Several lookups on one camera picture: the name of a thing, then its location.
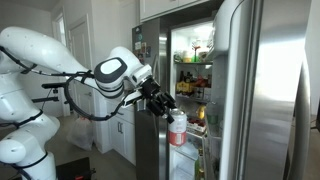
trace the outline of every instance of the kitchen cabinet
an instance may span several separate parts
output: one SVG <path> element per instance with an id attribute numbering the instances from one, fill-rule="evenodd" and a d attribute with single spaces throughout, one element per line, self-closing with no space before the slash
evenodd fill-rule
<path id="1" fill-rule="evenodd" d="M 107 103 L 108 112 L 111 113 L 117 103 Z M 118 113 L 110 119 L 110 138 L 112 148 L 132 164 L 136 164 L 134 114 L 132 108 L 120 108 Z"/>
<path id="2" fill-rule="evenodd" d="M 147 21 L 209 0 L 140 0 L 140 21 Z"/>

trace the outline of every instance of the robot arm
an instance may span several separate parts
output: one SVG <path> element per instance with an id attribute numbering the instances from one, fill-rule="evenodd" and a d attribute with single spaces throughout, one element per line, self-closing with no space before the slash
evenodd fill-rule
<path id="1" fill-rule="evenodd" d="M 85 76 L 73 78 L 99 90 L 106 98 L 122 96 L 123 80 L 126 78 L 134 85 L 135 90 L 123 98 L 122 106 L 126 107 L 138 100 L 147 99 L 147 107 L 156 116 L 163 116 L 170 123 L 173 121 L 168 110 L 176 108 L 174 99 L 160 91 L 160 86 L 152 77 L 151 67 L 140 64 L 126 48 L 113 49 L 110 56 L 95 67 L 93 75 L 78 63 L 60 42 L 28 29 L 4 29 L 0 34 L 0 46 L 7 56 L 16 59 L 16 63 L 21 61 L 20 66 L 28 64 L 30 67 L 30 63 L 41 65 L 67 78 L 70 78 L 70 74 L 82 72 Z"/>

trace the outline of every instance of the stainless steel refrigerator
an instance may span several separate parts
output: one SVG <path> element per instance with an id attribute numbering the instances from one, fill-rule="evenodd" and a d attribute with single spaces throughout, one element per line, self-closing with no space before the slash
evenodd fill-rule
<path id="1" fill-rule="evenodd" d="M 219 7 L 208 53 L 212 60 L 209 101 L 218 104 L 222 123 L 219 133 L 207 124 L 207 135 L 201 137 L 206 179 L 303 179 L 310 122 L 304 49 L 310 4 L 310 0 L 225 0 Z M 179 79 L 175 49 L 168 44 L 170 38 L 161 34 L 160 21 L 133 29 L 133 52 L 153 67 L 158 81 L 165 76 L 159 82 L 162 90 L 175 97 Z M 176 180 L 171 175 L 178 166 L 173 166 L 176 160 L 169 153 L 166 121 L 144 110 L 143 102 L 136 110 L 137 179 Z M 296 134 L 291 150 L 293 117 Z M 193 171 L 195 159 L 189 160 L 182 165 Z M 189 175 L 180 177 L 192 178 Z"/>

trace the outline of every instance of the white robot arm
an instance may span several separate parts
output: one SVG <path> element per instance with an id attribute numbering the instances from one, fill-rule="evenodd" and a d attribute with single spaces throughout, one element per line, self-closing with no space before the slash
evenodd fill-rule
<path id="1" fill-rule="evenodd" d="M 46 74 L 35 70 L 36 65 L 58 73 Z M 126 48 L 113 49 L 110 56 L 92 72 L 78 63 L 69 50 L 55 39 L 24 28 L 6 28 L 0 34 L 0 119 L 16 125 L 18 129 L 0 141 L 0 162 L 14 164 L 24 179 L 55 179 L 53 155 L 45 151 L 44 144 L 56 133 L 59 121 L 39 112 L 26 96 L 16 78 L 23 71 L 65 76 L 66 86 L 76 79 L 97 89 L 106 98 L 123 96 L 123 80 L 126 78 L 135 89 L 123 97 L 118 108 L 146 99 L 147 107 L 156 116 L 166 118 L 169 123 L 173 121 L 168 112 L 176 108 L 174 99 L 160 91 L 160 86 L 152 77 L 151 67 L 140 64 Z M 70 97 L 67 100 L 74 105 Z M 91 120 L 112 117 L 81 115 L 89 116 Z"/>

